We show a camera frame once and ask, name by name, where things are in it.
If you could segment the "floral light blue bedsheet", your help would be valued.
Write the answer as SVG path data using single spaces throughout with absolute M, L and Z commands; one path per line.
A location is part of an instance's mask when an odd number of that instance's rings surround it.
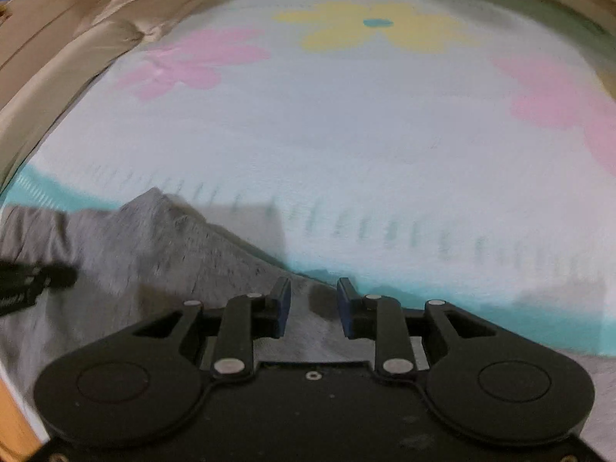
M 284 266 L 615 351 L 615 41 L 536 0 L 215 0 L 2 193 L 181 199 Z

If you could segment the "grey melange pants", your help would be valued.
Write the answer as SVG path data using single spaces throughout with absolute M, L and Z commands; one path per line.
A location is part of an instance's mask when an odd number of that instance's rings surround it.
M 1 321 L 1 373 L 30 427 L 44 434 L 32 388 L 53 359 L 186 299 L 218 306 L 258 292 L 282 266 L 190 206 L 157 190 L 118 210 L 67 213 L 8 206 L 1 216 L 6 261 L 61 263 L 76 284 L 50 290 L 31 309 Z M 462 298 L 468 309 L 555 346 L 590 372 L 597 388 L 586 440 L 615 456 L 615 362 L 597 348 L 607 285 L 602 278 L 565 278 L 497 303 L 493 295 Z

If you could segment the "beige mattress edge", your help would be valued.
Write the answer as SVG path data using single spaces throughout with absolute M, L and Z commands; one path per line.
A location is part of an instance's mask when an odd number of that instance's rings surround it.
M 157 41 L 207 0 L 110 0 L 1 110 L 1 187 L 60 115 L 119 56 Z

